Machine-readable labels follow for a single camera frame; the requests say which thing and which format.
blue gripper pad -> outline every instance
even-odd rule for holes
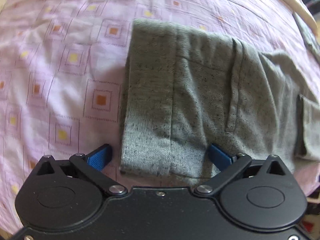
[[[96,170],[102,169],[112,160],[112,147],[104,144],[87,155],[87,163]]]
[[[223,152],[216,144],[212,143],[208,149],[207,154],[210,159],[210,161],[216,165],[216,167],[220,171],[224,171],[228,166],[230,166],[233,163],[233,158]]]

mattress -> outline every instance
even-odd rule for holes
[[[283,0],[8,0],[0,13],[0,227],[21,223],[14,199],[37,161],[68,159],[103,143],[104,173],[123,177],[119,102],[134,18],[173,21],[285,50],[320,99],[320,69]]]

metal rivet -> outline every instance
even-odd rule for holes
[[[126,188],[122,185],[113,185],[109,188],[109,191],[113,194],[122,194],[126,191]]]
[[[157,192],[156,192],[156,195],[159,196],[159,197],[164,197],[164,196],[165,196],[165,192],[163,192],[163,191],[157,191]]]
[[[213,191],[213,188],[210,187],[209,185],[200,185],[200,186],[197,187],[196,190],[199,193],[208,194],[208,193],[211,193]]]
[[[32,237],[32,236],[25,236],[23,239],[24,239],[24,240],[33,240],[33,237]]]
[[[299,240],[299,237],[297,237],[297,236],[290,236],[290,237],[288,238],[288,240]]]

bed sheet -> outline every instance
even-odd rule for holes
[[[8,0],[0,13],[0,227],[21,227],[14,199],[36,162],[114,149],[104,173],[120,183],[119,101],[132,20],[173,21],[284,49],[320,98],[320,70],[282,0]]]

pocket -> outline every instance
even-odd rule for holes
[[[243,61],[243,46],[239,40],[233,39],[233,61],[230,78],[230,106],[227,118],[226,132],[234,132],[236,129],[238,102],[239,102],[239,79]]]

